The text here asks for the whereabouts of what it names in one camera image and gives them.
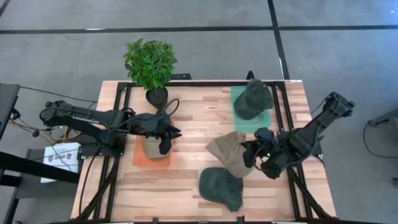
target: potted plant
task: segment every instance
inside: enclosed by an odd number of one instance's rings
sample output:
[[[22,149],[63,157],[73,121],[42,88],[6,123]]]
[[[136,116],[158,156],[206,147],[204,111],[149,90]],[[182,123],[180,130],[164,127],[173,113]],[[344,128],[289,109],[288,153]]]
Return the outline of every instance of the potted plant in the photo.
[[[173,64],[177,63],[173,47],[166,41],[142,39],[127,44],[124,66],[128,77],[147,90],[147,101],[158,110],[167,104],[169,93],[164,87],[171,80]]]

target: wooden table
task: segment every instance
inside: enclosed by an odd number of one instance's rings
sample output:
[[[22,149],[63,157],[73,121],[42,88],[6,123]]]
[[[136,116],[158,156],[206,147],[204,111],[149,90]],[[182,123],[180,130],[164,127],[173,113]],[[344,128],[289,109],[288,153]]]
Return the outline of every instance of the wooden table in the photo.
[[[118,81],[103,82],[97,110],[106,111],[113,108],[117,84]],[[305,126],[311,120],[311,114],[303,83],[286,81],[285,84],[294,126],[295,128]],[[241,215],[245,215],[247,221],[294,220],[286,171],[276,180],[268,179],[261,171],[252,171],[244,178],[243,207],[237,213],[231,213],[224,205],[200,197],[198,178],[201,171],[207,167],[223,166],[205,149],[205,146],[213,138],[234,131],[230,87],[170,86],[167,89],[169,100],[178,98],[181,101],[172,119],[174,125],[181,129],[182,137],[177,139],[172,149],[170,167],[168,169],[134,167],[132,155],[136,137],[129,135],[125,154],[120,159],[111,221],[151,221],[152,217],[158,217],[160,221],[233,221]],[[282,94],[279,90],[278,97],[284,126],[287,127]],[[155,108],[146,102],[145,91],[141,87],[132,88],[129,106],[137,113],[155,112]],[[270,115],[272,120],[270,129],[277,132],[275,110],[270,110]],[[253,138],[251,133],[247,136],[248,139]],[[87,158],[83,164],[72,218],[78,215],[82,183],[90,160],[91,158]],[[88,205],[97,191],[102,164],[103,157],[98,157],[91,167],[83,194],[83,208]],[[326,212],[335,215],[323,165],[311,157],[303,163],[303,169],[309,191]],[[300,211],[304,217],[302,196],[298,189],[297,192]],[[107,192],[103,199],[105,200],[101,206],[100,218],[105,214]]]

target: black pot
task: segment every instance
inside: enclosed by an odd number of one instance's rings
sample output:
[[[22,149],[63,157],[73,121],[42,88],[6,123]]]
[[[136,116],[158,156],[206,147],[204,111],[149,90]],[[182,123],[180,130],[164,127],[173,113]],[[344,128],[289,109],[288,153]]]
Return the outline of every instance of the black pot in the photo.
[[[166,88],[155,88],[153,90],[147,91],[145,97],[152,106],[158,110],[161,110],[167,104],[169,93]]]

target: tan cap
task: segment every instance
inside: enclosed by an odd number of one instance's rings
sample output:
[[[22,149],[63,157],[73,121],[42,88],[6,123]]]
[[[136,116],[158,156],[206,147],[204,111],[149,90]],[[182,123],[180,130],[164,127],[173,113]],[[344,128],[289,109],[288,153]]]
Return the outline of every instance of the tan cap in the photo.
[[[253,167],[247,168],[244,165],[243,153],[246,152],[246,148],[241,143],[245,140],[245,133],[233,131],[215,138],[206,146],[206,149],[217,157],[232,175],[242,178],[253,170]]]
[[[162,142],[161,138],[156,139],[155,137],[143,138],[144,140],[144,153],[149,159],[160,158],[168,156],[171,150],[165,155],[160,153],[159,144]]]

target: green mat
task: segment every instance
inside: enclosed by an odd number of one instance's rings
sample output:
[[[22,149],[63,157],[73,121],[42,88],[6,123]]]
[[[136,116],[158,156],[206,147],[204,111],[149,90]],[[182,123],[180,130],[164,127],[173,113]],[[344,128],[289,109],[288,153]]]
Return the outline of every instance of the green mat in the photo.
[[[232,86],[231,87],[231,106],[232,116],[234,118],[235,131],[257,131],[259,128],[267,127],[271,125],[271,117],[269,116],[269,110],[263,111],[261,114],[253,119],[243,120],[235,114],[234,102],[238,96],[246,89],[246,86]]]

